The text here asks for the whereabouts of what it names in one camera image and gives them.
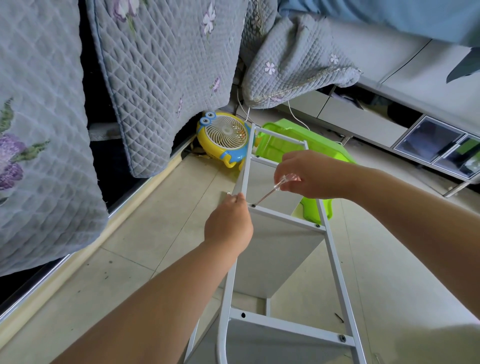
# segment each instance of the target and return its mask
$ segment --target green plastic tub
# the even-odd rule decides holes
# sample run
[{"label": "green plastic tub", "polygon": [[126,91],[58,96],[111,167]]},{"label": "green plastic tub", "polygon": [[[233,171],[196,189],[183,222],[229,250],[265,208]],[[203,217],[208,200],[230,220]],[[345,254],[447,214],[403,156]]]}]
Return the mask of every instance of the green plastic tub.
[{"label": "green plastic tub", "polygon": [[[338,143],[331,141],[317,133],[299,126],[290,120],[282,119],[277,122],[269,122],[263,126],[264,129],[275,133],[289,136],[298,140],[306,140],[308,148],[325,154],[329,157],[343,160],[345,162],[355,163],[355,160],[347,152],[347,150]],[[255,141],[257,146],[256,155],[280,163],[284,153],[293,150],[303,150],[303,146],[287,142],[286,140],[275,138],[264,133],[259,133]],[[303,217],[315,224],[320,224],[320,214],[318,213],[317,203],[315,200],[304,197],[300,203],[303,205]],[[333,216],[332,200],[324,200],[327,218]]]}]

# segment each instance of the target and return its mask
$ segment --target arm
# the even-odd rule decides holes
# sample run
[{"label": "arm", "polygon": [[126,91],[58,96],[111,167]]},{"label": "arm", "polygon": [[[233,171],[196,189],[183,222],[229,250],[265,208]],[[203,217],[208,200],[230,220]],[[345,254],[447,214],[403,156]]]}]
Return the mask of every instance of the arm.
[{"label": "arm", "polygon": [[89,329],[53,364],[175,364],[215,289],[253,233],[242,194],[205,224],[205,241]]},{"label": "arm", "polygon": [[313,151],[284,155],[275,181],[310,198],[346,198],[379,220],[480,318],[480,216],[387,173]]}]

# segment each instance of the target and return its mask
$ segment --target fan grille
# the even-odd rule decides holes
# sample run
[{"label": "fan grille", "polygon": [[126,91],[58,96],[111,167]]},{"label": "fan grille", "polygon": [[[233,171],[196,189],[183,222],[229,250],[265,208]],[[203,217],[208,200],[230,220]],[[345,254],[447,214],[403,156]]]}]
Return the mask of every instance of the fan grille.
[{"label": "fan grille", "polygon": [[248,141],[245,125],[226,115],[218,115],[210,125],[205,127],[205,133],[212,143],[229,150],[239,149]]}]

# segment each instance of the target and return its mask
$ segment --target fan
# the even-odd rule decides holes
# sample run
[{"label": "fan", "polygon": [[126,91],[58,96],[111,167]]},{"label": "fan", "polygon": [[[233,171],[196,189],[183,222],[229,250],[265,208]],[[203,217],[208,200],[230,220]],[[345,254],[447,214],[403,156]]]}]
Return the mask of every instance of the fan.
[{"label": "fan", "polygon": [[205,152],[219,159],[228,168],[240,163],[247,155],[250,128],[235,115],[208,111],[197,124],[197,138]]}]

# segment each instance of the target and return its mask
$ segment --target wooden strip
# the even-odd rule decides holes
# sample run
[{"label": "wooden strip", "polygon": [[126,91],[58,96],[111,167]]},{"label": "wooden strip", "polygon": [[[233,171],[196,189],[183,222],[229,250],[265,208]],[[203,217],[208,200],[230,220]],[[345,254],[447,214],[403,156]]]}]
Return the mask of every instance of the wooden strip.
[{"label": "wooden strip", "polygon": [[130,214],[181,162],[178,153],[161,173],[150,178],[109,220],[100,236],[89,246],[73,253],[25,301],[0,324],[0,349],[28,322],[55,292],[80,268]]}]

